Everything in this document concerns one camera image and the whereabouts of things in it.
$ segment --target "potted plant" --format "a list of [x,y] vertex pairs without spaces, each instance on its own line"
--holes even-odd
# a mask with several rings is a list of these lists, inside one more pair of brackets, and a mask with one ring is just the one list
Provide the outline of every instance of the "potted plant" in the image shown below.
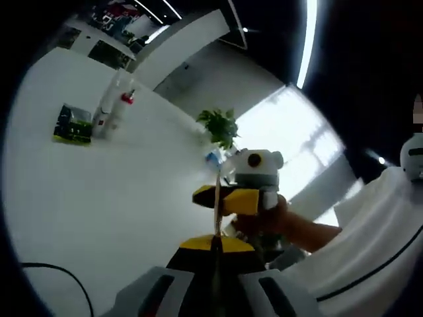
[[198,115],[197,122],[204,124],[210,134],[211,143],[217,143],[224,150],[229,150],[233,146],[233,138],[238,136],[238,126],[233,117],[233,109],[226,113],[220,109],[203,110]]

